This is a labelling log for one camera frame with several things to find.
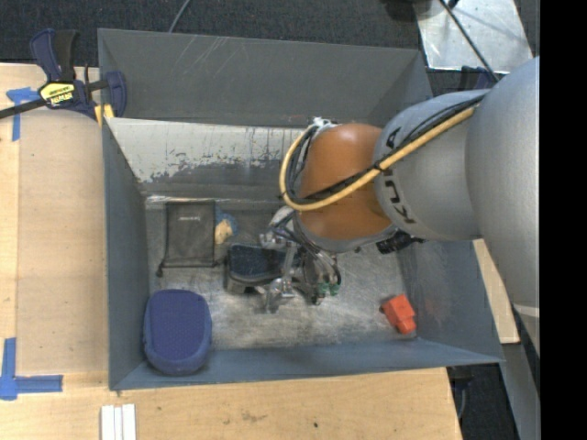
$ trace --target white plastic part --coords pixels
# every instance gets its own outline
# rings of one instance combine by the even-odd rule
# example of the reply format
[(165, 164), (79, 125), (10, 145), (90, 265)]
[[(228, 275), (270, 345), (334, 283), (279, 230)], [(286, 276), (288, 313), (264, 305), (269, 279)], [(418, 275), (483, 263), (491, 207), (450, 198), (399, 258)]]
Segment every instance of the white plastic part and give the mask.
[(101, 440), (137, 440), (134, 404), (102, 406), (100, 417)]

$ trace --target wooden board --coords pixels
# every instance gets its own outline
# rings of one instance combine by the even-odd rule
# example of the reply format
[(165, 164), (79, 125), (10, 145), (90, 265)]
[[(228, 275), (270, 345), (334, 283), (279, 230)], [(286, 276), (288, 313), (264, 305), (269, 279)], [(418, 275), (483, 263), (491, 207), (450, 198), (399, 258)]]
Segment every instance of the wooden board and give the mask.
[(100, 407), (134, 403), (138, 439), (462, 438), (443, 368), (123, 391), (69, 375), (62, 394), (0, 402), (3, 440), (97, 439)]
[(487, 289), (487, 297), (492, 307), (497, 334), (502, 344), (515, 344), (520, 342), (520, 335), (515, 326), (512, 306), (505, 290), (504, 281), (499, 275), (495, 263), (489, 254), (485, 241), (476, 239), (473, 241), (479, 268)]
[[(3, 64), (1, 70), (2, 93), (36, 89), (45, 82), (45, 74), (36, 65)], [(97, 69), (91, 69), (91, 79), (96, 76)], [(0, 287), (0, 311), (2, 302), (6, 304), (6, 317), (0, 319), (2, 335), (17, 336), (19, 375), (104, 370), (104, 187), (99, 128), (84, 115), (42, 107), (21, 115), (21, 138), (12, 142), (12, 122), (9, 118), (2, 123), (3, 138), (10, 143), (10, 149), (3, 151), (3, 168), (9, 168), (4, 176), (12, 173), (2, 194), (7, 203), (2, 213), (12, 214), (7, 217), (12, 225), (2, 232), (3, 245), (8, 240), (3, 256), (7, 253), (6, 259), (11, 259), (0, 274), (0, 279), (7, 280)], [(15, 333), (14, 304), (13, 316), (8, 313), (16, 291), (16, 252)]]

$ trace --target black carpet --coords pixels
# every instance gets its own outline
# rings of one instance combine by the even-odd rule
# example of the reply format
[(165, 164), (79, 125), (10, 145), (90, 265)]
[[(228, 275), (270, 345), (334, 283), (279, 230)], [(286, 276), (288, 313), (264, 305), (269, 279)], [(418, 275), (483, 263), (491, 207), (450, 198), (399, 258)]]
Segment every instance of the black carpet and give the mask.
[[(0, 0), (0, 61), (30, 61), (40, 29), (78, 29), (74, 62), (97, 66), (97, 28), (167, 31), (184, 0)], [(515, 0), (539, 55), (539, 0)], [(406, 0), (193, 0), (176, 32), (420, 49)], [(431, 72), (434, 94), (456, 91), (455, 72)], [(497, 366), (472, 368), (462, 419), (465, 440), (517, 439)]]

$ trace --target small yellow object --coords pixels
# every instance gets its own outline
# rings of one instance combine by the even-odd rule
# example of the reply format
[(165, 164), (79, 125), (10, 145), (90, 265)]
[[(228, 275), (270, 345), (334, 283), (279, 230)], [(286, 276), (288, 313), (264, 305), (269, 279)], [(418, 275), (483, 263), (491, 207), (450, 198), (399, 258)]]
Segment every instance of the small yellow object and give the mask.
[(232, 237), (232, 226), (230, 226), (230, 222), (228, 222), (228, 220), (225, 218), (218, 225), (216, 225), (216, 229), (214, 231), (214, 241), (217, 245), (221, 245), (229, 237)]
[(116, 117), (114, 111), (112, 110), (112, 105), (104, 104), (104, 116), (106, 117)]
[(102, 106), (98, 105), (94, 108), (95, 118), (98, 121), (98, 126), (102, 128)]

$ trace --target yellow label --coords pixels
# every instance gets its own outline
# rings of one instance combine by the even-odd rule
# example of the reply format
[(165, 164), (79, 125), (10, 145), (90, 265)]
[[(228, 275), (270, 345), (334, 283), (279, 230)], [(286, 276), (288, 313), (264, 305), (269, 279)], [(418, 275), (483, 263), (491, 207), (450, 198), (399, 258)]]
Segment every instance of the yellow label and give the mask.
[(71, 83), (49, 83), (40, 89), (39, 94), (45, 101), (56, 106), (73, 99), (73, 92), (75, 92), (75, 86)]

